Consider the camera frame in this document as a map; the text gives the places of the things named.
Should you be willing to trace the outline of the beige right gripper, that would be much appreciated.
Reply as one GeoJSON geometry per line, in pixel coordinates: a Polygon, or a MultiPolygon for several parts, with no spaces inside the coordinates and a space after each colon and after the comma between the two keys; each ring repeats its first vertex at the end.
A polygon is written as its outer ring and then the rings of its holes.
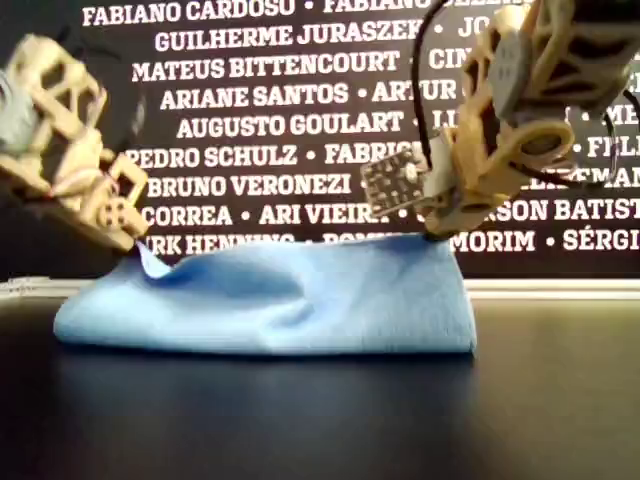
{"type": "Polygon", "coordinates": [[[452,204],[424,214],[424,238],[444,242],[478,228],[536,174],[561,165],[575,135],[561,119],[511,127],[497,119],[465,120],[447,133],[457,174],[452,204]],[[455,219],[461,211],[462,225],[455,219]]]}

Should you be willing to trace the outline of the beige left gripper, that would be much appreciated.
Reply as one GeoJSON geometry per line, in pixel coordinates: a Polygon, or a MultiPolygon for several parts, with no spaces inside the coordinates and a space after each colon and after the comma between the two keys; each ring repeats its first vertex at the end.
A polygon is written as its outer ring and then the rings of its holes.
{"type": "Polygon", "coordinates": [[[127,155],[84,144],[19,156],[27,173],[19,201],[31,209],[63,209],[96,221],[98,238],[113,248],[132,248],[149,225],[129,201],[137,201],[147,173],[127,155]]]}

